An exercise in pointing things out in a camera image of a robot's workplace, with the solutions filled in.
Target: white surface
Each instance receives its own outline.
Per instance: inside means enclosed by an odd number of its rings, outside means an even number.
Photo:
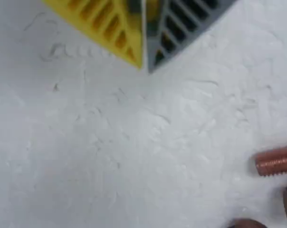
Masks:
[[[287,228],[287,0],[240,0],[153,75],[0,0],[0,228]]]

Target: scratch mark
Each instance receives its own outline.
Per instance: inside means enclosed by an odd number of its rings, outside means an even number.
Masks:
[[[53,92],[54,92],[54,93],[55,93],[55,92],[59,92],[58,83],[56,83],[56,84],[54,85]]]
[[[160,117],[161,119],[163,119],[167,124],[171,124],[171,120],[167,117],[167,116],[164,116],[164,115],[161,115],[161,114],[157,114],[155,113],[153,110],[149,109],[149,108],[144,108],[146,111],[148,111],[151,115],[153,116],[156,116],[156,117]]]
[[[198,84],[209,84],[209,85],[213,85],[215,87],[220,86],[218,82],[212,81],[212,80],[200,80],[200,79],[188,78],[185,81],[190,81],[190,82],[194,82],[194,83],[198,83]]]
[[[34,17],[34,19],[23,29],[23,31],[27,31],[27,30],[35,23],[35,21],[36,21],[38,18],[40,18],[40,17],[42,17],[42,16],[44,16],[44,15],[46,15],[46,13],[44,13],[44,12],[40,12],[39,14],[37,14],[37,15]]]
[[[55,43],[52,45],[52,48],[48,54],[49,57],[59,57],[59,55],[62,55],[62,53],[64,52],[66,48],[66,45],[63,43]]]

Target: screw thread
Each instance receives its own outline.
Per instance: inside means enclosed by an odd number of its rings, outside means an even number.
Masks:
[[[270,176],[287,172],[287,147],[263,152],[255,157],[260,176]]]

